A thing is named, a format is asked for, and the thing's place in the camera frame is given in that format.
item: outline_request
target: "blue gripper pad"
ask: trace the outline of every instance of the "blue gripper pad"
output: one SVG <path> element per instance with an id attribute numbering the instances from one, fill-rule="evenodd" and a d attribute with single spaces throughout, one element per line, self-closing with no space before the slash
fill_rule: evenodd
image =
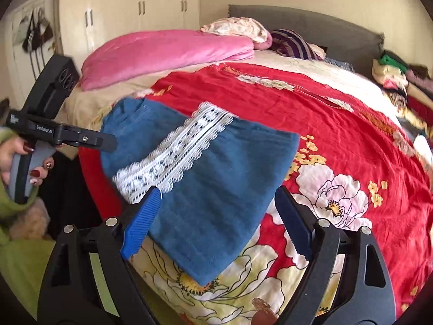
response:
<path id="1" fill-rule="evenodd" d="M 153 189 L 125 229 L 123 245 L 120 250 L 120 254 L 125 260 L 129 260 L 140 250 L 140 246 L 143 244 L 143 240 L 161 207 L 161 199 L 161 191 L 157 188 Z"/>
<path id="2" fill-rule="evenodd" d="M 298 205 L 294 199 L 290 199 L 281 187 L 275 192 L 275 207 L 281 220 L 284 223 L 287 233 L 293 242 L 296 251 L 303 255 L 306 260 L 313 259 L 313 251 L 311 249 L 312 233 L 307 227 L 304 219 L 299 214 L 299 208 L 307 208 L 303 205 Z"/>

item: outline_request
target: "white bed sheet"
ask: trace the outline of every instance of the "white bed sheet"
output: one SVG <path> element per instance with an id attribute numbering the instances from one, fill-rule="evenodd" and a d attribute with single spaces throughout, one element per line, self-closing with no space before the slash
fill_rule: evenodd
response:
<path id="1" fill-rule="evenodd" d="M 370 108 L 388 116 L 400 127 L 395 107 L 387 97 L 383 96 L 379 87 L 363 76 L 342 70 L 325 62 L 283 57 L 270 50 L 255 51 L 254 58 L 240 62 L 305 74 L 319 83 L 329 85 L 334 89 L 358 98 Z M 208 65 L 210 64 L 188 66 L 176 69 L 176 71 L 194 72 Z M 150 88 L 158 79 L 167 76 L 172 71 L 174 70 L 147 74 L 106 88 L 87 92 L 83 92 L 77 86 L 65 101 L 58 119 L 74 126 L 89 128 L 90 123 L 100 109 L 112 105 L 118 99 L 133 92 Z"/>

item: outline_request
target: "bed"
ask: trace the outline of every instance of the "bed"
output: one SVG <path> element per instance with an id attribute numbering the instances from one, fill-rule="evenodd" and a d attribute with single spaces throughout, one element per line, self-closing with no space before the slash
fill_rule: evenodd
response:
<path id="1" fill-rule="evenodd" d="M 165 70 L 95 91 L 76 88 L 63 118 L 99 130 L 112 105 L 132 95 L 160 101 L 187 116 L 200 102 L 211 101 L 242 118 L 299 133 L 300 146 L 283 184 L 298 202 L 339 227 L 372 227 L 400 315 L 432 271 L 433 204 L 425 161 L 400 130 L 396 109 L 367 79 L 383 36 L 292 8 L 231 5 L 229 11 L 231 16 L 255 18 L 268 30 L 297 30 L 309 42 L 327 46 L 333 58 L 352 63 L 358 73 L 255 51 L 254 58 L 242 62 Z M 216 77 L 227 87 L 213 86 Z M 118 214 L 121 201 L 102 174 L 99 155 L 88 149 L 79 155 L 101 215 Z M 331 307 L 343 260 L 337 260 L 319 314 Z M 232 325 L 250 323 L 255 297 L 281 313 L 307 266 L 272 202 L 238 258 L 204 287 L 150 238 L 131 264 L 185 322 Z"/>

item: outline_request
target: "flower center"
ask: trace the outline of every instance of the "flower center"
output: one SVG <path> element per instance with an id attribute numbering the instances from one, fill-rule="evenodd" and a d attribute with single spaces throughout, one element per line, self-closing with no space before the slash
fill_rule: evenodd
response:
<path id="1" fill-rule="evenodd" d="M 183 289 L 189 295 L 203 295 L 206 292 L 213 291 L 215 287 L 218 286 L 218 279 L 209 282 L 205 286 L 200 286 L 184 272 L 181 272 L 178 275 L 177 282 L 181 289 Z"/>
<path id="2" fill-rule="evenodd" d="M 331 210 L 334 217 L 343 216 L 343 208 L 336 201 L 331 200 L 326 207 L 327 210 Z"/>

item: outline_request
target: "black pants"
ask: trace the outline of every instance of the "black pants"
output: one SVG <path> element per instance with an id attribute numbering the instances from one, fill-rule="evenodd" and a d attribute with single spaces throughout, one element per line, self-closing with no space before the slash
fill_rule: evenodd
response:
<path id="1" fill-rule="evenodd" d="M 100 225 L 102 219 L 87 189 L 78 157 L 70 160 L 55 152 L 53 158 L 54 167 L 38 193 L 51 218 L 48 225 L 50 236 L 56 239 L 63 227 L 69 224 L 78 229 Z"/>

